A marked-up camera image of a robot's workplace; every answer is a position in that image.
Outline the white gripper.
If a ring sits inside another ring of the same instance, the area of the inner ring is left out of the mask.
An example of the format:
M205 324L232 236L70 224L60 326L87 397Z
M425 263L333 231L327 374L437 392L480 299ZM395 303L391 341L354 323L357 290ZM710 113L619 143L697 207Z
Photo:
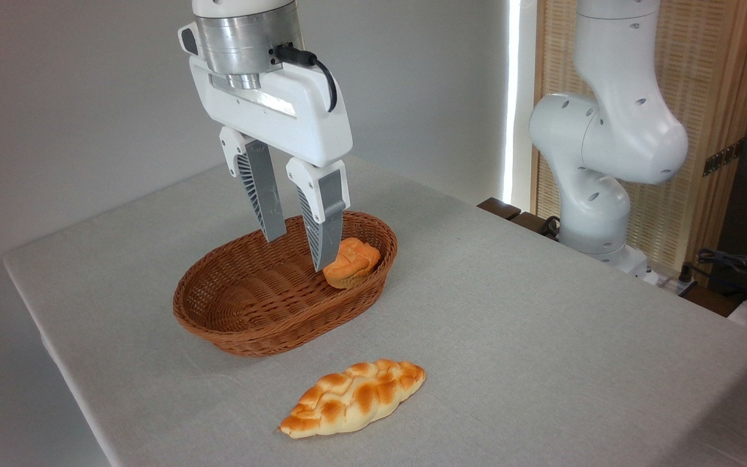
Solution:
M199 57L189 66L207 114L226 125L219 134L226 165L243 183L267 242L287 233L270 145L296 157L287 174L298 189L314 271L335 262L350 206L345 165L337 160L353 147L343 97L329 112L323 72L290 63L261 74L258 90L232 88Z

